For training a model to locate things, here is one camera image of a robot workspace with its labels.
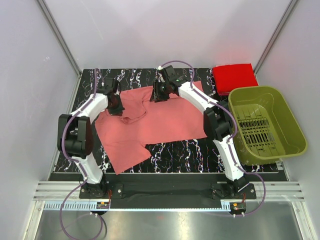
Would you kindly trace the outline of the pink t shirt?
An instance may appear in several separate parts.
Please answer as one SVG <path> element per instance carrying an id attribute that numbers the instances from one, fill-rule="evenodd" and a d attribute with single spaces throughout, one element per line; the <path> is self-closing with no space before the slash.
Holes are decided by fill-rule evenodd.
<path id="1" fill-rule="evenodd" d="M 206 137 L 202 112 L 175 94 L 167 101 L 150 101 L 152 90 L 146 86 L 122 91 L 122 115 L 105 110 L 95 121 L 98 138 L 117 175 L 151 156 L 146 145 Z"/>

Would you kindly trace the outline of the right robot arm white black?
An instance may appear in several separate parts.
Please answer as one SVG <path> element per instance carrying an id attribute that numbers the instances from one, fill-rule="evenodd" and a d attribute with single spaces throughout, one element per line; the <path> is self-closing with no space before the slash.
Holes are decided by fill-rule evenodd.
<path id="1" fill-rule="evenodd" d="M 227 178 L 226 190 L 232 198 L 239 198 L 249 185 L 240 164 L 233 138 L 237 133 L 236 121 L 226 101 L 216 101 L 195 86 L 193 80 L 176 73 L 172 65 L 157 68 L 159 77 L 153 82 L 151 102 L 164 102 L 170 94 L 187 100 L 203 115 L 203 130 L 218 149 Z"/>

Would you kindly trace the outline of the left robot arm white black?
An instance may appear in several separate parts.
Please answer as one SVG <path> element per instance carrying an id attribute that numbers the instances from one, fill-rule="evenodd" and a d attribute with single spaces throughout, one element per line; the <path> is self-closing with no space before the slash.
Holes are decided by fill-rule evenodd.
<path id="1" fill-rule="evenodd" d="M 83 198 L 103 198 L 110 193 L 106 177 L 93 155 L 92 123 L 103 111 L 111 116 L 123 114 L 125 108 L 120 92 L 119 82 L 114 78 L 107 78 L 104 86 L 95 88 L 93 94 L 77 110 L 61 114 L 58 118 L 57 149 L 66 159 L 75 163 L 82 174 L 80 193 Z"/>

